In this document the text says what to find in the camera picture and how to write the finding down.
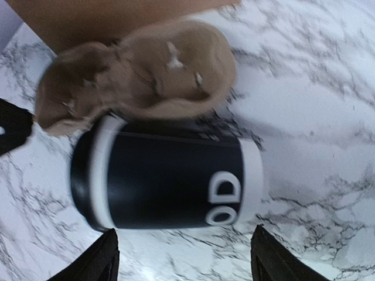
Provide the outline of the black plastic cup lid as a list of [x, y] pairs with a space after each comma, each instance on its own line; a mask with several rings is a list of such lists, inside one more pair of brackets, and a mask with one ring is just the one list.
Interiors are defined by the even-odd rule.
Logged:
[[88, 131], [79, 138], [71, 158], [70, 189], [77, 211], [86, 219], [88, 225], [102, 232], [93, 214], [88, 186], [88, 160], [93, 142], [93, 132]]

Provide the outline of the black paper coffee cup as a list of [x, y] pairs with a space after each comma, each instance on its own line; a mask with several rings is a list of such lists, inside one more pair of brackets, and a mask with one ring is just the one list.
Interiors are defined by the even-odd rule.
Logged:
[[230, 225], [260, 205], [263, 161], [252, 140], [113, 116], [89, 131], [90, 203], [103, 231]]

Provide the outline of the cardboard cup carrier tray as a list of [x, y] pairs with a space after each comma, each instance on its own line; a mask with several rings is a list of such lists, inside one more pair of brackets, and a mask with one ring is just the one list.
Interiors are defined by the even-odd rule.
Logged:
[[112, 44], [87, 42], [58, 54], [39, 81], [35, 122], [49, 135], [90, 129], [108, 112], [129, 119], [203, 115], [236, 81], [230, 45], [194, 20], [138, 29]]

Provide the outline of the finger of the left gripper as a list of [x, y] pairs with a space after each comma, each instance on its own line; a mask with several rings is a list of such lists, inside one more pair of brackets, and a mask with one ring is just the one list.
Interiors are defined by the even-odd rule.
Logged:
[[1, 156], [24, 145], [32, 133], [33, 115], [1, 99]]

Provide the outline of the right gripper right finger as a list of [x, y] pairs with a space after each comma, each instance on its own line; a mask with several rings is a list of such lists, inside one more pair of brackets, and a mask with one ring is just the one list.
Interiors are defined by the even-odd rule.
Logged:
[[263, 225], [256, 226], [251, 238], [251, 273], [253, 280], [328, 280], [298, 260]]

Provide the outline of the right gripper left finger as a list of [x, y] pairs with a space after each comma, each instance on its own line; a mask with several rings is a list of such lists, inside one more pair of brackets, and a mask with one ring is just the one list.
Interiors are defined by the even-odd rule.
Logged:
[[120, 252], [114, 229], [103, 233], [68, 267], [52, 276], [52, 281], [118, 280]]

